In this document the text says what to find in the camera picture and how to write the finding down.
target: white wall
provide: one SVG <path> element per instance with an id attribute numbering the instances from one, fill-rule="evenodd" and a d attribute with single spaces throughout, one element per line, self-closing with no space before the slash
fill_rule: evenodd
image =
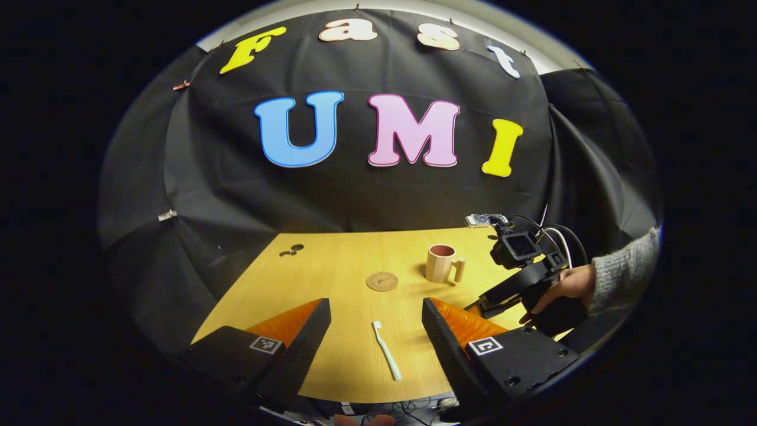
<path id="1" fill-rule="evenodd" d="M 424 14 L 441 20 L 452 19 L 461 26 L 525 51 L 539 74 L 555 70 L 592 68 L 578 53 L 530 23 L 501 8 L 476 0 L 280 0 L 258 8 L 219 28 L 197 43 L 208 51 L 223 40 L 234 39 L 262 27 L 293 17 L 323 11 L 390 9 Z"/>

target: white toothbrush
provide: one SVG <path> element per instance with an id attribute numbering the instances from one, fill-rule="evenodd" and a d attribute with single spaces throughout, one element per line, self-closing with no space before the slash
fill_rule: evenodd
<path id="1" fill-rule="evenodd" d="M 381 345 L 381 349 L 384 350 L 384 355 L 386 355 L 386 360 L 389 361 L 389 368 L 391 368 L 391 375 L 394 376 L 394 379 L 396 381 L 401 381 L 402 374 L 400 374 L 400 369 L 397 368 L 397 363 L 394 362 L 394 358 L 391 357 L 391 354 L 389 353 L 389 348 L 386 347 L 386 343 L 384 343 L 384 340 L 382 340 L 381 336 L 379 336 L 379 328 L 381 328 L 381 322 L 374 321 L 373 330 L 376 332 L 376 340 L 378 340 L 378 344 Z"/>

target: yellow letter f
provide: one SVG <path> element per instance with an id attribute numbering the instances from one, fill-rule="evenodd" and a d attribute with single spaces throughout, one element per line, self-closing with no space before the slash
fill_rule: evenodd
<path id="1" fill-rule="evenodd" d="M 254 55 L 252 55 L 252 51 L 255 51 L 256 53 L 260 52 L 271 43 L 271 37 L 281 36 L 283 33 L 286 33 L 286 28 L 279 27 L 275 30 L 266 31 L 265 33 L 252 36 L 249 39 L 244 39 L 237 43 L 237 49 L 234 51 L 232 58 L 229 59 L 228 64 L 221 68 L 220 73 L 224 74 L 235 68 L 239 68 L 242 65 L 249 64 L 255 58 Z"/>

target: mug handle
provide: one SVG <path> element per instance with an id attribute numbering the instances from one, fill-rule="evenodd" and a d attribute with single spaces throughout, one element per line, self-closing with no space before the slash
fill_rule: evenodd
<path id="1" fill-rule="evenodd" d="M 466 269 L 466 258 L 459 258 L 456 261 L 452 261 L 452 266 L 455 267 L 455 282 L 459 283 L 463 278 L 463 271 Z"/>

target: pink mug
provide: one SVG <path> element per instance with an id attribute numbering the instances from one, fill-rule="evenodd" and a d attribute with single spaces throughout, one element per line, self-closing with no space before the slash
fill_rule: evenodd
<path id="1" fill-rule="evenodd" d="M 426 280 L 432 283 L 444 283 L 450 276 L 450 270 L 455 267 L 455 282 L 459 283 L 463 278 L 466 260 L 455 260 L 455 249 L 446 244 L 434 244 L 428 248 L 426 256 Z"/>

